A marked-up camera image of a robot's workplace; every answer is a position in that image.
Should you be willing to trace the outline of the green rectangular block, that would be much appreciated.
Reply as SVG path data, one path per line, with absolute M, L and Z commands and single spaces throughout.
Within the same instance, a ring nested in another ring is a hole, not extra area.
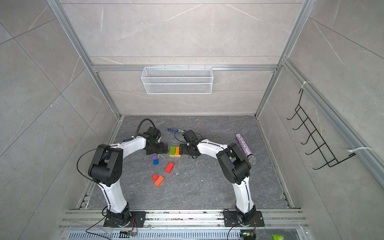
M 170 149 L 170 156 L 175 156 L 176 155 L 176 149 L 177 147 L 172 146 Z

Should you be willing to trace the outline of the red arch block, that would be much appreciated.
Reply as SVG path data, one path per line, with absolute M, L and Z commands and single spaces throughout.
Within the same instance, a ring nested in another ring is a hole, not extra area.
M 167 167 L 165 169 L 165 172 L 170 174 L 172 169 L 173 169 L 173 167 L 174 167 L 174 163 L 172 163 L 172 162 L 168 163 L 168 165 L 167 165 Z

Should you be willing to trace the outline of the orange rectangular block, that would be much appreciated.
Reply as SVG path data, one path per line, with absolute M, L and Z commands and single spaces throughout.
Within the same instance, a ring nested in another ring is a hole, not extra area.
M 163 176 L 159 176 L 159 177 L 156 179 L 154 185 L 155 185 L 156 187 L 159 187 L 159 186 L 161 185 L 161 183 L 163 182 L 164 179 L 165 179 L 165 178 L 164 178 Z

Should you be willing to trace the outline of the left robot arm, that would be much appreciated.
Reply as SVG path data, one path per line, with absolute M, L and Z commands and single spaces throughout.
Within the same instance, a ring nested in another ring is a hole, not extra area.
M 147 155 L 168 153 L 168 145 L 161 142 L 161 136 L 154 122 L 146 118 L 139 123 L 133 137 L 115 145 L 101 144 L 94 149 L 88 174 L 83 176 L 96 183 L 105 197 L 105 227 L 136 226 L 137 220 L 130 212 L 120 185 L 123 160 L 140 150 L 146 151 Z

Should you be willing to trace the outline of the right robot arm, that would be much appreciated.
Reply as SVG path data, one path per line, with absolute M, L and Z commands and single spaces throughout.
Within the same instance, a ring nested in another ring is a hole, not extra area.
M 244 226 L 251 224 L 257 212 L 249 186 L 251 164 L 241 148 L 235 143 L 222 145 L 211 142 L 192 130 L 183 131 L 183 138 L 181 155 L 192 158 L 208 155 L 218 160 L 225 178 L 234 188 L 238 221 Z

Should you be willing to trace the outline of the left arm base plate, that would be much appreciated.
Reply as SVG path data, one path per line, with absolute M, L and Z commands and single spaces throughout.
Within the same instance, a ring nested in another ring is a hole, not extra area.
M 112 213 L 107 211 L 106 219 L 103 227 L 111 228 L 129 228 L 137 227 L 142 228 L 145 223 L 147 212 L 144 211 L 133 211 L 123 212 L 120 214 Z

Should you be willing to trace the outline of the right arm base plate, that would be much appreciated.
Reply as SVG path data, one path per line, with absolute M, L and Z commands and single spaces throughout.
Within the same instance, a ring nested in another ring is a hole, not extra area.
M 242 214 L 237 211 L 223 212 L 224 223 L 226 227 L 264 227 L 264 217 L 261 211 L 253 211 L 247 214 Z

